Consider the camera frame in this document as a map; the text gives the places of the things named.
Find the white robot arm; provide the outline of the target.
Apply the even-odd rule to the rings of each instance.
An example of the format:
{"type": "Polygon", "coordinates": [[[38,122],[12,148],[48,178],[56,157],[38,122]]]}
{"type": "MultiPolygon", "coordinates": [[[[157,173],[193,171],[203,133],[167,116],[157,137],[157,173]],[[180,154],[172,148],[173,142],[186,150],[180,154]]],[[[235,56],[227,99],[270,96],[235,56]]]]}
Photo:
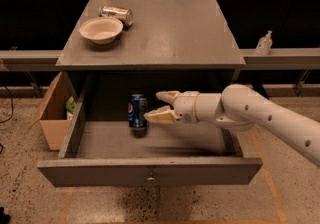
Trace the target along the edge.
{"type": "Polygon", "coordinates": [[[212,122],[219,128],[246,130],[257,124],[320,166],[320,123],[286,109],[253,89],[232,84],[221,93],[160,91],[165,105],[144,114],[151,123],[212,122]]]}

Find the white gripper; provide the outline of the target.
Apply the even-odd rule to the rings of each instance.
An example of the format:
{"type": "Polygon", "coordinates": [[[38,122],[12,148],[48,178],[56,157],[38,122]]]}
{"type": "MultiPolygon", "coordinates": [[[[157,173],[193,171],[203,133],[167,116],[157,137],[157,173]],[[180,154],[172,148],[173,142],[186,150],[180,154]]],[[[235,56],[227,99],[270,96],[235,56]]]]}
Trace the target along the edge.
{"type": "Polygon", "coordinates": [[[185,123],[197,123],[196,117],[196,100],[199,95],[198,91],[160,91],[156,93],[158,100],[166,102],[169,105],[160,107],[144,114],[144,118],[151,123],[174,123],[178,120],[185,123]]]}

